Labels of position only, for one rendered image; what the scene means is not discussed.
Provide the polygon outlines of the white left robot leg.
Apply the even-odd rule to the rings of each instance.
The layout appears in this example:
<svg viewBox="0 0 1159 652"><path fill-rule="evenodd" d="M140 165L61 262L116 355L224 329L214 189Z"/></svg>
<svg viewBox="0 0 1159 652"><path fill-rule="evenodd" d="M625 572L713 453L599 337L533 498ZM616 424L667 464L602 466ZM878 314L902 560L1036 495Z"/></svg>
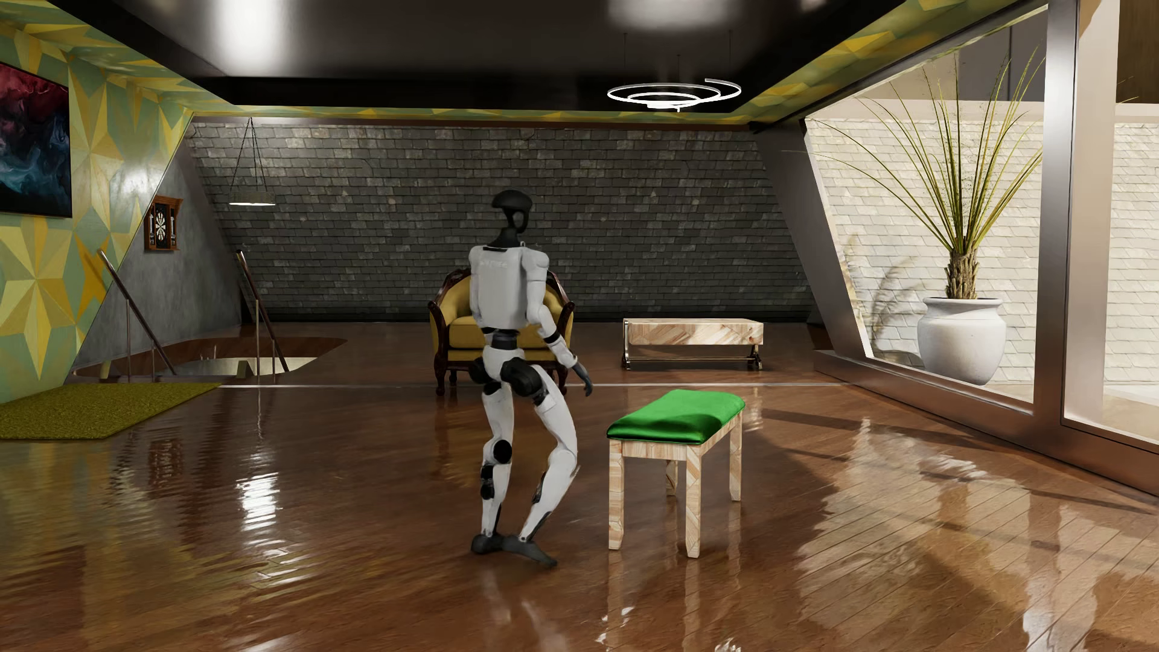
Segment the white left robot leg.
<svg viewBox="0 0 1159 652"><path fill-rule="evenodd" d="M503 543L503 535L496 532L496 527L511 475L513 396L511 384L502 378L502 369L512 354L513 350L487 346L471 367L471 378L484 386L482 404L493 431L491 438L484 444L481 466L481 532L471 541L471 551L479 555L500 551Z"/></svg>

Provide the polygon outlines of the metal window frame pillar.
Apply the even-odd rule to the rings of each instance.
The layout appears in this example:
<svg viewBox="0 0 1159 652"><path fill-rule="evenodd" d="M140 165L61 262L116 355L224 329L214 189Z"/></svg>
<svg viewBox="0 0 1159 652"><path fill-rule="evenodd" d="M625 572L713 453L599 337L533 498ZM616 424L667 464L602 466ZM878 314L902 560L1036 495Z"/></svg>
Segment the metal window frame pillar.
<svg viewBox="0 0 1159 652"><path fill-rule="evenodd" d="M1049 0L1035 413L1103 417L1121 0Z"/></svg>

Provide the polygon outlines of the tall spiky green plant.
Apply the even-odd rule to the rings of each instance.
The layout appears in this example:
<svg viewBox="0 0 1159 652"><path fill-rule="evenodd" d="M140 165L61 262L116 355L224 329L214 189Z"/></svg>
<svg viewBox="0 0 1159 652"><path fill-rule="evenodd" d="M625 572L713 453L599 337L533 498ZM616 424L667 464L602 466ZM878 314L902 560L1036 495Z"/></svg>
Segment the tall spiky green plant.
<svg viewBox="0 0 1159 652"><path fill-rule="evenodd" d="M976 299L984 240L1028 220L1042 164L1038 49L924 63L811 115L834 234L855 288Z"/></svg>

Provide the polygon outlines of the dark abstract wall painting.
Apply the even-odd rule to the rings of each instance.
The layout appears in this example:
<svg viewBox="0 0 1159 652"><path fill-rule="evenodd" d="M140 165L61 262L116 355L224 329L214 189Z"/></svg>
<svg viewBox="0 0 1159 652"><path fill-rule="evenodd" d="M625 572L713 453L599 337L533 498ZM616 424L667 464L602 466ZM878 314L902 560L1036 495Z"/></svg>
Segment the dark abstract wall painting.
<svg viewBox="0 0 1159 652"><path fill-rule="evenodd" d="M68 89L0 63L0 213L70 218Z"/></svg>

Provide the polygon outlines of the white right robot leg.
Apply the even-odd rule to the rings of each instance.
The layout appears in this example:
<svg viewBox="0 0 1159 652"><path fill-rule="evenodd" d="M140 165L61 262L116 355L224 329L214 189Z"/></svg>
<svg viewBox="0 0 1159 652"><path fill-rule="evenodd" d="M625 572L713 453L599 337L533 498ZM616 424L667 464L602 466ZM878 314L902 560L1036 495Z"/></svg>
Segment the white right robot leg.
<svg viewBox="0 0 1159 652"><path fill-rule="evenodd" d="M515 357L503 364L500 378L511 384L515 393L533 401L535 413L557 441L547 457L547 468L533 497L529 518L519 534L504 537L502 548L508 552L524 555L524 557L544 566L553 567L557 565L557 562L544 554L533 537L544 526L547 517L557 508L557 504L575 478L577 437L573 413L570 413L557 384L539 366Z"/></svg>

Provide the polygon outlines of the white ceramic plant vase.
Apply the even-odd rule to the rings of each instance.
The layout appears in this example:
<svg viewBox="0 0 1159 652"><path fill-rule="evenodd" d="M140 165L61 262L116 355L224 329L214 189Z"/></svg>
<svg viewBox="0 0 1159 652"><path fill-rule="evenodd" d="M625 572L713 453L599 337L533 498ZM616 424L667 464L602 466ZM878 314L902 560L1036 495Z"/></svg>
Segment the white ceramic plant vase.
<svg viewBox="0 0 1159 652"><path fill-rule="evenodd" d="M930 296L924 303L917 325L924 369L970 384L989 383L1006 342L1006 322L998 313L1003 299Z"/></svg>

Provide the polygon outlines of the green rug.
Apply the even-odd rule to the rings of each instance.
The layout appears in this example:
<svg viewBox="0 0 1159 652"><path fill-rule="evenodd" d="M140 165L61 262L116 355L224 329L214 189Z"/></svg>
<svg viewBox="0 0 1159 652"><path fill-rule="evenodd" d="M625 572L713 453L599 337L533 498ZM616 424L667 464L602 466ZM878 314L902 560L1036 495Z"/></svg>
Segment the green rug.
<svg viewBox="0 0 1159 652"><path fill-rule="evenodd" d="M0 404L3 439L99 439L212 391L219 383L64 384Z"/></svg>

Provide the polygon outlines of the wall dartboard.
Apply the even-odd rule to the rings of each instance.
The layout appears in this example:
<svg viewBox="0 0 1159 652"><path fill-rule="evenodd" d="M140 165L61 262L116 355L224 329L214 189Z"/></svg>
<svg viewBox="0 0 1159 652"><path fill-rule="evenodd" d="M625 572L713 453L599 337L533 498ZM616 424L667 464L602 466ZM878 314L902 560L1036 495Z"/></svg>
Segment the wall dartboard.
<svg viewBox="0 0 1159 652"><path fill-rule="evenodd" d="M177 251L176 221L181 199L156 195L144 218L143 242L147 251Z"/></svg>

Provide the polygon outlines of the hanging pendant lamp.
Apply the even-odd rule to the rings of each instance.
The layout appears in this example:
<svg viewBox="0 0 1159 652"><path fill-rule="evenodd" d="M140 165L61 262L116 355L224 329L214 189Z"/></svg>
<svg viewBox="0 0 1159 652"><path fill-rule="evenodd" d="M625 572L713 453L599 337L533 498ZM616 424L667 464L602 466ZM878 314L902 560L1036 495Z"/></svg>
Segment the hanging pendant lamp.
<svg viewBox="0 0 1159 652"><path fill-rule="evenodd" d="M254 183L246 185L240 181L242 159L246 152L252 154L252 171ZM238 156L231 174L228 204L234 206L275 206L274 192L267 184L267 170L264 169L256 126L253 117L248 117L242 130L241 144Z"/></svg>

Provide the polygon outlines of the metal stair handrail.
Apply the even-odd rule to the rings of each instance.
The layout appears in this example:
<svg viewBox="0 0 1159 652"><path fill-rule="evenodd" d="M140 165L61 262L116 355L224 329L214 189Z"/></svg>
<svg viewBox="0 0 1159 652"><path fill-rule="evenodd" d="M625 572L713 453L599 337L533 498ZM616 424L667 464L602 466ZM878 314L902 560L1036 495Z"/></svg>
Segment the metal stair handrail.
<svg viewBox="0 0 1159 652"><path fill-rule="evenodd" d="M166 368L170 372L170 375L174 376L174 378L176 378L178 375L178 373L175 369L175 366L170 361L169 357L167 356L165 346L161 345L161 342L156 338L156 335L153 332L153 330L150 327L147 320L143 316L143 313L139 310L139 307L136 305L134 299L131 296L131 293L126 288L125 284L121 280L121 274L117 274L117 270L115 268L112 268L112 263L109 261L109 258L107 257L107 254L105 254L105 251L103 249L99 249L97 255L99 255L100 261L102 261L102 263L107 268L108 273L111 276L112 283L115 283L116 287L118 290L121 290L121 293L122 293L122 296L124 298L124 301L125 301L125 305L127 307L127 310L132 312L132 314L134 315L134 318L137 318L137 321L138 321L138 324L143 328L144 332L146 334L146 336L148 337L148 339L151 340L151 344L152 344L151 350L153 351L153 353L159 354L161 357L161 360L165 361ZM127 318L126 318L126 328L125 328L125 330L126 330L126 356L125 356L126 371L125 371L125 374L127 376L130 376L130 382L131 382L131 375L132 375L132 356L133 354L132 354L132 350L131 350L131 334L130 334L131 327L127 325Z"/></svg>
<svg viewBox="0 0 1159 652"><path fill-rule="evenodd" d="M248 262L247 262L247 259L245 257L245 252L242 251L242 249L236 249L235 256L236 256L239 265L240 265L240 268L242 270L242 273L246 277L246 283L248 283L249 290L252 290L252 295L253 295L254 306L255 306L255 312L254 312L255 334L257 332L258 327L262 327L262 325L267 327L267 334L268 334L268 338L270 340L271 359L272 360L274 359L277 360L277 362L271 362L271 375L276 375L278 373L278 367L279 366L280 366L280 371L282 372L286 372L286 371L289 371L287 362L286 362L286 357L283 354L283 351L282 351L282 347L280 347L280 343L279 343L277 334L275 332L274 327L272 327L272 324L271 324L271 322L269 320L269 315L268 315L268 312L267 312L267 306L264 306L263 298L261 295L260 290L256 286L255 278L254 278L254 276L252 273L252 269L249 268L249 264L248 264Z"/></svg>

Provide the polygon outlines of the white robot leg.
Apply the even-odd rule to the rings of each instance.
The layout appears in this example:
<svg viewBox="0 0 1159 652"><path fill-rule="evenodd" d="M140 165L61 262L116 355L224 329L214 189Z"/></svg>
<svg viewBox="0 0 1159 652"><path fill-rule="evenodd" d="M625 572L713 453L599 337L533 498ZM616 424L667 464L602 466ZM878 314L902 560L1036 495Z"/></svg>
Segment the white robot leg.
<svg viewBox="0 0 1159 652"><path fill-rule="evenodd" d="M547 457L547 468L533 497L529 518L519 534L504 537L502 548L508 552L524 555L524 557L544 566L553 567L557 565L557 562L544 554L533 537L544 526L547 517L557 508L557 504L575 478L577 437L573 413L570 413L557 384L539 366L515 357L503 364L500 378L511 384L515 393L533 401L535 413L557 441Z"/></svg>
<svg viewBox="0 0 1159 652"><path fill-rule="evenodd" d="M502 378L502 369L512 354L513 350L487 346L471 367L471 378L484 386L482 404L493 431L491 438L484 444L481 466L481 532L471 541L471 551L479 555L500 551L503 543L503 535L496 532L496 527L511 475L513 396L511 384Z"/></svg>

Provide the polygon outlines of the low wooden bench table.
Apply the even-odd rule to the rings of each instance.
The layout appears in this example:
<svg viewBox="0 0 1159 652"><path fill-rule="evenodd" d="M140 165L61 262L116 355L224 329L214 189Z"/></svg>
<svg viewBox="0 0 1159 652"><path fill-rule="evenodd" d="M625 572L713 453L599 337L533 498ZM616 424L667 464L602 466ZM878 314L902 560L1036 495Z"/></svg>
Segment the low wooden bench table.
<svg viewBox="0 0 1159 652"><path fill-rule="evenodd" d="M630 346L750 346L741 360L761 371L764 324L751 318L624 318L622 361L630 369Z"/></svg>

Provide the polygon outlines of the green cushioned wooden stool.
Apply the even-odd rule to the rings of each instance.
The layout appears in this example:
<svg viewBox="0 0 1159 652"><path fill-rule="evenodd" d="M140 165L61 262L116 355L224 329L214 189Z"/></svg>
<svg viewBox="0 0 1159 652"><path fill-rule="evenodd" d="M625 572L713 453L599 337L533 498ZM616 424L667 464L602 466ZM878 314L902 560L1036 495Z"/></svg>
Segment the green cushioned wooden stool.
<svg viewBox="0 0 1159 652"><path fill-rule="evenodd" d="M744 400L728 391L672 390L612 423L606 432L610 446L607 545L611 550L621 548L625 535L625 459L648 457L665 462L669 496L675 495L678 467L685 463L686 554L691 558L699 557L704 455L728 438L729 491L732 501L739 501L744 408Z"/></svg>

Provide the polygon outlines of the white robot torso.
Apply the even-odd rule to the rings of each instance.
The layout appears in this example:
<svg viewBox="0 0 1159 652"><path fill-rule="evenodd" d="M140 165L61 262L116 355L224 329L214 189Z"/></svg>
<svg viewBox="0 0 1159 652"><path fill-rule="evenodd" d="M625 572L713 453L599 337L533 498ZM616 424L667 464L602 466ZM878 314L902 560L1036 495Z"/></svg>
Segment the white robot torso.
<svg viewBox="0 0 1159 652"><path fill-rule="evenodd" d="M529 327L526 276L522 265L526 248L471 249L471 314L484 334Z"/></svg>

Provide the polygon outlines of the black robot head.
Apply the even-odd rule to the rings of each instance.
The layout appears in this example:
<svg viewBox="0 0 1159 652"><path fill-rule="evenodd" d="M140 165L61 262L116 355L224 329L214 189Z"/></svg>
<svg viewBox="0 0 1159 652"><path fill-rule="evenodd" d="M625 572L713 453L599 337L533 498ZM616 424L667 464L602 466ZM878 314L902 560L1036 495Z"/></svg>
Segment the black robot head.
<svg viewBox="0 0 1159 652"><path fill-rule="evenodd" d="M500 230L500 235L493 240L489 247L513 248L523 247L522 235L529 228L529 213L532 208L532 200L529 195L520 190L510 188L495 195L491 202L493 208L500 208L506 217L506 226Z"/></svg>

